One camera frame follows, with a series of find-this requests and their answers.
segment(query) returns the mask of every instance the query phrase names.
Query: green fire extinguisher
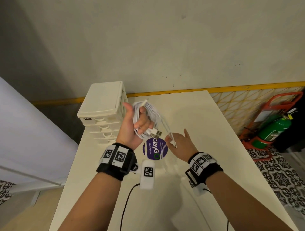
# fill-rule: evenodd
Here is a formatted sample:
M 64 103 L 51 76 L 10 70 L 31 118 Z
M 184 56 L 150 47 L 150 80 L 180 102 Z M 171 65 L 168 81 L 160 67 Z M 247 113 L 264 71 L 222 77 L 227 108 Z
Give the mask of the green fire extinguisher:
M 277 116 L 277 119 L 265 123 L 261 130 L 258 131 L 257 136 L 265 141 L 274 141 L 281 133 L 291 126 L 292 112 L 295 112 L 296 108 L 290 110 L 286 115 Z M 253 139 L 252 146 L 263 149 L 267 146 L 267 143 Z

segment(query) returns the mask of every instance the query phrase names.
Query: yellow lattice fence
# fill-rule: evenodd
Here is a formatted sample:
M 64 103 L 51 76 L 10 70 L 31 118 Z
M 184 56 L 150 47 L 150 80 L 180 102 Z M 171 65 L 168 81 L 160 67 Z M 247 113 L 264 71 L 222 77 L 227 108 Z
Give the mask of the yellow lattice fence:
M 239 135 L 242 129 L 253 119 L 260 107 L 266 103 L 272 96 L 302 91 L 304 87 L 287 87 L 261 89 L 251 91 L 231 91 L 211 93 L 212 98 L 222 111 L 223 115 Z M 294 98 L 294 95 L 281 96 L 276 98 L 272 104 L 279 104 Z

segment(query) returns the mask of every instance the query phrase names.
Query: forearm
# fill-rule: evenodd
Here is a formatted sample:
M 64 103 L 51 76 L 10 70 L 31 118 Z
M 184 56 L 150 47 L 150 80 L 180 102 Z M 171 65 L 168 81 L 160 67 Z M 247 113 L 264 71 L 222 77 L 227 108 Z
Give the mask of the forearm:
M 77 200 L 58 231 L 107 230 L 121 181 L 97 173 Z
M 225 173 L 217 172 L 208 177 L 206 185 L 236 231 L 291 231 L 280 218 Z

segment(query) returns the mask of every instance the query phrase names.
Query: circular sticker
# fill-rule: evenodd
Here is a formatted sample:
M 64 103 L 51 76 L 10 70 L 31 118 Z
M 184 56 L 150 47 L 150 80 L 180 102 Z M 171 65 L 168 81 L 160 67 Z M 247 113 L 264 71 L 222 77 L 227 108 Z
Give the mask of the circular sticker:
M 162 148 L 166 145 L 166 142 L 161 138 L 150 138 L 143 144 L 143 153 L 151 160 L 159 160 Z M 163 158 L 166 156 L 168 147 L 163 150 Z

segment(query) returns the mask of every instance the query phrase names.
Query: white table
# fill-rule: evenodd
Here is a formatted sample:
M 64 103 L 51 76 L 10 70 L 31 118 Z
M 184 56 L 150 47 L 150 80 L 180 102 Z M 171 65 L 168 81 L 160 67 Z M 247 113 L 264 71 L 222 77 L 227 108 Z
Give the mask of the white table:
M 293 230 L 298 230 L 207 91 L 135 97 L 128 100 L 133 103 L 145 99 L 166 118 L 172 132 L 183 133 L 183 128 L 186 128 L 200 151 L 215 157 L 234 181 Z M 105 148 L 106 146 L 98 146 L 85 129 L 50 231 L 59 228 L 96 174 L 98 160 Z M 139 163 L 146 158 L 142 145 L 135 153 Z M 160 161 L 156 162 L 155 188 L 145 191 L 136 187 L 133 190 L 122 230 L 209 230 L 207 223 L 212 231 L 226 230 L 227 219 L 214 197 L 208 192 L 195 197 L 186 178 L 178 177 L 178 174 L 183 176 L 188 165 L 176 159 L 170 151 L 163 159 L 167 163 L 168 172 L 164 171 Z M 124 178 L 108 230 L 119 230 L 128 193 L 136 183 L 139 183 L 139 175 L 129 174 Z

